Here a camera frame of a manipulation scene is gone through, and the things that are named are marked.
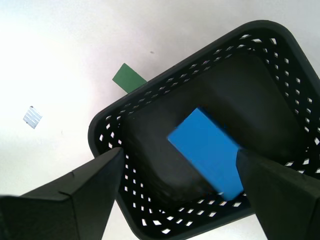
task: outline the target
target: white table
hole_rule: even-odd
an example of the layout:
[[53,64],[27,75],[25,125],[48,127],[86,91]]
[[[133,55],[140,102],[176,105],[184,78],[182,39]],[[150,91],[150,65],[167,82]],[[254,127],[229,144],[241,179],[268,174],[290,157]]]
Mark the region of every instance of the white table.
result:
[[[241,24],[281,23],[320,72],[318,0],[0,1],[0,194],[21,195],[93,158],[88,126],[125,95],[127,63],[150,80]],[[23,116],[42,115],[36,129]],[[115,203],[104,240],[137,239]],[[255,216],[194,240],[265,240]]]

